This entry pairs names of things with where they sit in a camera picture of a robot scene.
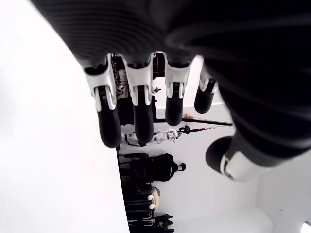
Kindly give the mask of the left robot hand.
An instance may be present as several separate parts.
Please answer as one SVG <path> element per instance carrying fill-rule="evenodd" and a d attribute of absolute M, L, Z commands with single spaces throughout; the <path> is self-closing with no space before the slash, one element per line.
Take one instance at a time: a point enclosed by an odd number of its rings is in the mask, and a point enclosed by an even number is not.
<path fill-rule="evenodd" d="M 35 0 L 83 68 L 102 142 L 121 142 L 112 54 L 124 63 L 139 142 L 154 134 L 153 54 L 164 54 L 166 122 L 178 125 L 195 56 L 195 98 L 219 90 L 236 132 L 212 143 L 207 164 L 245 181 L 311 148 L 311 3 L 308 0 Z"/>

